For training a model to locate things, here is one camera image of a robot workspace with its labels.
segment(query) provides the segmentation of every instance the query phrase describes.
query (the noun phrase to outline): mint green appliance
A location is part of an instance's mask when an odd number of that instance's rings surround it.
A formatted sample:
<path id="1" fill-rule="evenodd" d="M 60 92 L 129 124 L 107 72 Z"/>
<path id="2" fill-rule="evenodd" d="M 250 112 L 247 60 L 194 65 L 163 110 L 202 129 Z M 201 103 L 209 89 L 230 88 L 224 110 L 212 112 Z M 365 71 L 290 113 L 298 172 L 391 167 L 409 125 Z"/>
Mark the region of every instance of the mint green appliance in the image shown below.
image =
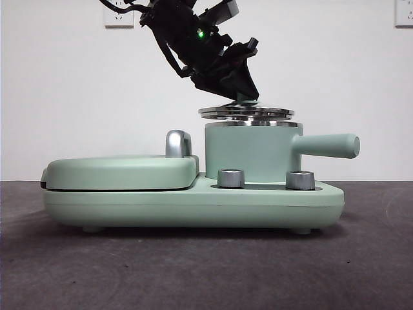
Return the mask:
<path id="1" fill-rule="evenodd" d="M 105 227 L 264 227 L 308 234 L 333 225 L 341 189 L 301 171 L 301 155 L 355 158 L 353 134 L 303 136 L 290 110 L 237 103 L 200 110 L 206 173 L 190 135 L 173 130 L 165 155 L 53 161 L 41 185 L 45 207 L 63 224 Z"/>

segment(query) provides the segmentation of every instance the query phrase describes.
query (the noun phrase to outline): electrical socket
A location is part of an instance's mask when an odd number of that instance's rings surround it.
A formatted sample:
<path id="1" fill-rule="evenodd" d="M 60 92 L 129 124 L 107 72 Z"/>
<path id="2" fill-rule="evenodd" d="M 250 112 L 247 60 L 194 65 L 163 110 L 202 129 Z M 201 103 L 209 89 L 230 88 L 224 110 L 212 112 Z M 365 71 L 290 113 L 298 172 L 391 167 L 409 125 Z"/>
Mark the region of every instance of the electrical socket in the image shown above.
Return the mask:
<path id="1" fill-rule="evenodd" d="M 396 27 L 413 27 L 413 0 L 396 0 Z"/>
<path id="2" fill-rule="evenodd" d="M 119 8 L 128 7 L 122 0 L 109 0 L 109 2 Z M 107 28 L 133 28 L 135 26 L 135 15 L 133 11 L 126 14 L 119 14 L 103 6 L 103 19 Z"/>

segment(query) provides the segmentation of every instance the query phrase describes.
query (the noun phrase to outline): rubber foot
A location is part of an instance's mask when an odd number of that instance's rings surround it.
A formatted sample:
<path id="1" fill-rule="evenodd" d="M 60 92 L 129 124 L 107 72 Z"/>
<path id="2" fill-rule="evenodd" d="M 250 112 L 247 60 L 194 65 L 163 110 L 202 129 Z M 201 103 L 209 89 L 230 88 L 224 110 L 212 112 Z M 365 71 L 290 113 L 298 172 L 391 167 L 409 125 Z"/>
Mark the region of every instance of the rubber foot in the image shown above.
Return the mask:
<path id="1" fill-rule="evenodd" d="M 310 234 L 311 229 L 310 228 L 293 228 L 293 229 L 290 229 L 290 232 L 294 234 Z"/>
<path id="2" fill-rule="evenodd" d="M 84 226 L 82 230 L 84 233 L 95 234 L 104 231 L 104 227 Z"/>

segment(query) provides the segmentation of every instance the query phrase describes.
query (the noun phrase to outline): metal disc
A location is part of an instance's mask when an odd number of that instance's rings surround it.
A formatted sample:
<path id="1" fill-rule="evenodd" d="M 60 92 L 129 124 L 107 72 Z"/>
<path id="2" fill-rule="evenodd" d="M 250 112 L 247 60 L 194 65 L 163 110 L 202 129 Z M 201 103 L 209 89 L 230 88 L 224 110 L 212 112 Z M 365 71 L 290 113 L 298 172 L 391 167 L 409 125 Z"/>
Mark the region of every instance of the metal disc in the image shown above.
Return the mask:
<path id="1" fill-rule="evenodd" d="M 230 121 L 285 121 L 290 120 L 294 111 L 283 108 L 268 108 L 260 105 L 231 103 L 222 107 L 202 108 L 202 118 Z"/>

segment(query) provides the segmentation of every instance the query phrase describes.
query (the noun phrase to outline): green led light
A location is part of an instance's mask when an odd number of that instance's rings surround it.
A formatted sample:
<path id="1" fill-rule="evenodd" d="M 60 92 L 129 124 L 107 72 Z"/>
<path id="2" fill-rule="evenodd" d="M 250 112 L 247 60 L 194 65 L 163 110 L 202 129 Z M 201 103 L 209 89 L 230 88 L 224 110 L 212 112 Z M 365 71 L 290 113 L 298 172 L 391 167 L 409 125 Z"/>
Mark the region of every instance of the green led light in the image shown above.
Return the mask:
<path id="1" fill-rule="evenodd" d="M 202 31 L 202 29 L 198 29 L 198 30 L 197 30 L 197 33 L 198 33 L 198 37 L 199 37 L 200 39 L 202 39 L 202 38 L 205 36 L 204 31 Z"/>

